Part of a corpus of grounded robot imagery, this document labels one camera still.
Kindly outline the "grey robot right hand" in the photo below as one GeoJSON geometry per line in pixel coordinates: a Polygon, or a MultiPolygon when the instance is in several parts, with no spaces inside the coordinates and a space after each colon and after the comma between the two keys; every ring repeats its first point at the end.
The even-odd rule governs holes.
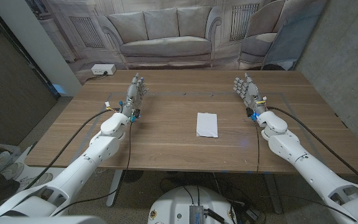
{"type": "Polygon", "coordinates": [[[246,106],[247,116],[257,121],[257,118],[267,111],[265,105],[266,97],[261,97],[257,85],[253,79],[245,72],[245,78],[236,77],[233,90],[240,96],[246,106]]]}

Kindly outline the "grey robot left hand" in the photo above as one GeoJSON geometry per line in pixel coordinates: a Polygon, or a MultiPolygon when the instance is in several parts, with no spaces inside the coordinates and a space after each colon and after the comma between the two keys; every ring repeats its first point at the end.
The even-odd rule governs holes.
{"type": "Polygon", "coordinates": [[[144,78],[136,73],[127,89],[127,96],[121,106],[120,113],[126,115],[131,122],[138,119],[140,117],[142,99],[148,90],[145,87],[144,78]]]}

